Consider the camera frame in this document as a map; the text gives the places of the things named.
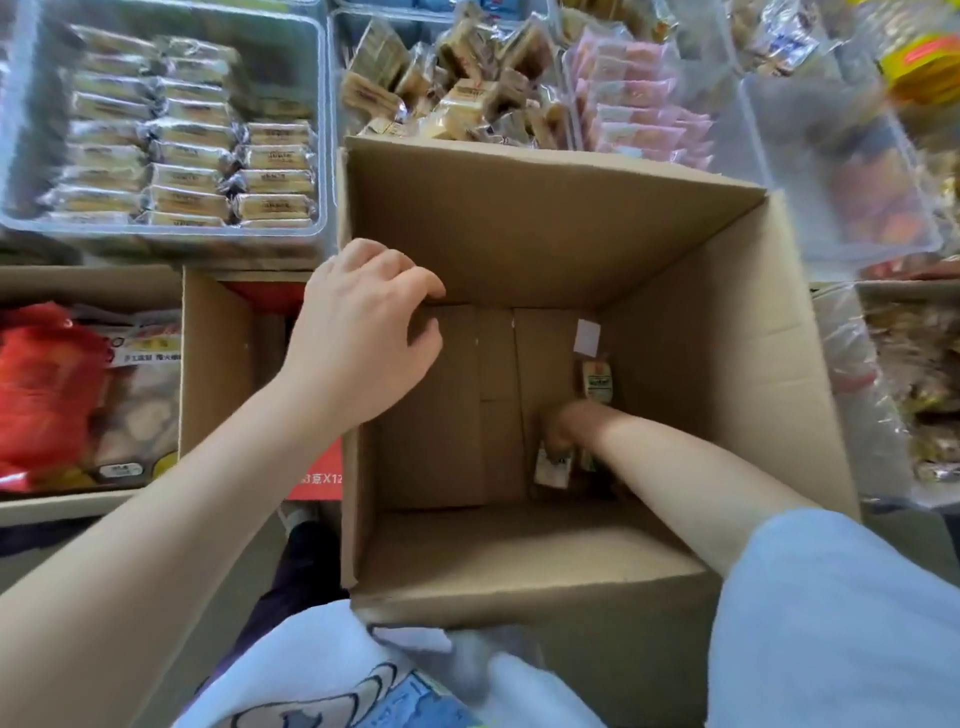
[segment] floor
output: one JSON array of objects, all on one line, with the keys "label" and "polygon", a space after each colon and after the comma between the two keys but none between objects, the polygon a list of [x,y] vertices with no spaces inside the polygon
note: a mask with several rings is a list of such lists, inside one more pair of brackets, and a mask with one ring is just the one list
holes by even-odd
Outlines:
[{"label": "floor", "polygon": [[[868,523],[905,555],[960,585],[960,565],[942,519],[894,513]],[[170,725],[269,585],[283,542],[279,520],[270,519],[206,610],[135,728]],[[0,559],[0,587],[12,584],[53,551]],[[717,588],[704,582],[684,603],[668,607],[608,602],[558,614],[536,627],[546,662],[610,726],[702,726],[705,656]],[[583,645],[589,645],[587,656]]]}]

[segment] right hand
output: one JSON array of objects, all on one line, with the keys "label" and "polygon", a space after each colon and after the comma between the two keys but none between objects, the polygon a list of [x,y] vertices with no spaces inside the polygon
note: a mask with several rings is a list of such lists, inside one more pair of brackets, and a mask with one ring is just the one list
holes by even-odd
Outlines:
[{"label": "right hand", "polygon": [[304,402],[335,412],[343,431],[372,420],[436,361],[443,346],[437,320],[412,344],[407,329],[424,298],[445,294],[436,275],[403,253],[353,240],[307,283],[278,378]]}]

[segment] plastic tray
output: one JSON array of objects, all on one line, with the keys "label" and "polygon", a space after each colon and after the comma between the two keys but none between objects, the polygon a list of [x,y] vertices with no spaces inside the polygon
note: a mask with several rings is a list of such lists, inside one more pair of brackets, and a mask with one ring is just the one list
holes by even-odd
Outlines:
[{"label": "plastic tray", "polygon": [[[862,267],[942,247],[900,123],[876,112],[873,88],[758,75],[744,83],[804,259]],[[855,166],[881,156],[882,167]]]},{"label": "plastic tray", "polygon": [[[17,38],[16,66],[0,128],[0,225],[73,245],[107,259],[169,259],[217,267],[310,267],[332,246],[327,228],[332,190],[324,29],[314,19],[158,0],[38,0]],[[240,230],[172,226],[59,224],[39,219],[37,198],[64,154],[67,89],[59,68],[80,52],[65,25],[83,23],[133,36],[192,36],[240,52],[253,91],[282,93],[315,109],[318,128],[318,216],[309,228]],[[302,260],[298,264],[292,259]]]}]

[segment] snack wrapper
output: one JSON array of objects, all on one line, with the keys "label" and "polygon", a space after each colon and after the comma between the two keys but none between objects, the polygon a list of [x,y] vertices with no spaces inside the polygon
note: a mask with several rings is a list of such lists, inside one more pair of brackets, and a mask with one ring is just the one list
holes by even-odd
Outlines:
[{"label": "snack wrapper", "polygon": [[220,191],[224,176],[216,169],[181,167],[176,164],[153,163],[148,167],[150,184],[159,187],[192,189],[214,194]]},{"label": "snack wrapper", "polygon": [[150,107],[131,101],[113,99],[93,93],[74,91],[70,94],[69,114],[77,119],[138,119],[147,121],[153,118]]},{"label": "snack wrapper", "polygon": [[313,169],[316,155],[302,144],[274,144],[247,147],[240,163],[248,169]]},{"label": "snack wrapper", "polygon": [[169,141],[150,142],[150,157],[161,164],[216,169],[223,175],[229,174],[237,165],[237,158],[228,149]]},{"label": "snack wrapper", "polygon": [[252,194],[296,192],[311,195],[317,180],[308,169],[241,169],[221,185],[221,192],[236,190]]},{"label": "snack wrapper", "polygon": [[317,206],[306,195],[240,194],[231,206],[240,220],[312,219],[317,214]]},{"label": "snack wrapper", "polygon": [[202,215],[230,219],[230,207],[223,195],[151,184],[144,190],[144,208],[156,212]]}]

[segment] pink packaged snack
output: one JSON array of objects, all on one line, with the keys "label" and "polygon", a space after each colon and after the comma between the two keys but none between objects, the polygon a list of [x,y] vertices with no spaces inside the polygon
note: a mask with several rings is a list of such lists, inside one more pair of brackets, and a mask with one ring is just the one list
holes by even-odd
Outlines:
[{"label": "pink packaged snack", "polygon": [[591,56],[577,74],[585,81],[662,81],[671,76],[675,74],[662,63],[622,61],[610,56]]},{"label": "pink packaged snack", "polygon": [[665,81],[604,81],[577,80],[577,104],[583,113],[596,104],[620,107],[662,107],[677,84],[676,79]]},{"label": "pink packaged snack", "polygon": [[672,152],[677,149],[684,130],[677,127],[654,127],[648,124],[621,124],[615,121],[595,121],[590,126],[585,140],[587,149],[601,144],[637,147]]}]

